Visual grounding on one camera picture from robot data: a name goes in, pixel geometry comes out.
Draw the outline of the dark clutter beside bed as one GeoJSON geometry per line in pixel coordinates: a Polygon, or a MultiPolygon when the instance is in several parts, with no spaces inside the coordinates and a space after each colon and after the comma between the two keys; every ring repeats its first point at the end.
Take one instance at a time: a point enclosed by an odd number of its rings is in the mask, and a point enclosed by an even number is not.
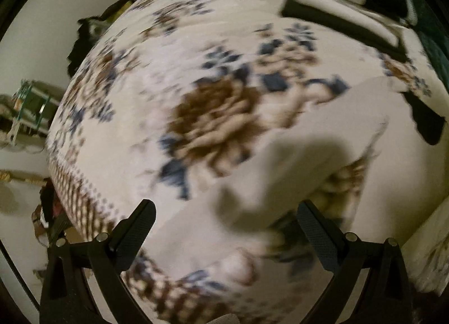
{"type": "Polygon", "coordinates": [[[46,248],[65,237],[67,230],[73,227],[49,177],[43,180],[40,204],[33,211],[31,221],[35,238],[46,248]]]}

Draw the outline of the beige small garment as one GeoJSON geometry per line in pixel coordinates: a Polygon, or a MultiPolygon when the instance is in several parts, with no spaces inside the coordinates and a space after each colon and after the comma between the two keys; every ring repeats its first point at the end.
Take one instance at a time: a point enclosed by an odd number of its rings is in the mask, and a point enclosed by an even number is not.
{"type": "Polygon", "coordinates": [[[448,125],[393,78],[369,79],[274,138],[158,224],[145,250],[170,275],[281,249],[274,224],[311,199],[368,240],[407,240],[448,188],[448,125]]]}

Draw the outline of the floral bed cover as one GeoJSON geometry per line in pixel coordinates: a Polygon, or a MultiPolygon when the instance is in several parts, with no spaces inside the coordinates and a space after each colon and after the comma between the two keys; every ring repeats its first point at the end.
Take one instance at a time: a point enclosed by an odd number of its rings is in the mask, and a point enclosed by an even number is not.
{"type": "MultiPolygon", "coordinates": [[[[286,0],[138,0],[85,57],[47,139],[62,205],[86,240],[112,229],[144,199],[163,224],[296,126],[375,78],[393,78],[448,125],[448,88],[413,27],[406,58],[303,19],[286,0]]],[[[298,323],[328,276],[296,219],[274,227],[276,254],[237,251],[175,277],[145,250],[123,273],[154,323],[298,323]]],[[[414,323],[446,323],[448,188],[405,241],[414,323]]]]}

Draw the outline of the dark green plush blanket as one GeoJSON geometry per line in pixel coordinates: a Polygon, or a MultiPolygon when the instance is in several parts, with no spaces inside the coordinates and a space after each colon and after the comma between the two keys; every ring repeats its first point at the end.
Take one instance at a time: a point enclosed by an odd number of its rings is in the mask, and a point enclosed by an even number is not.
{"type": "Polygon", "coordinates": [[[412,0],[417,23],[413,26],[439,79],[448,88],[448,33],[425,0],[412,0]]]}

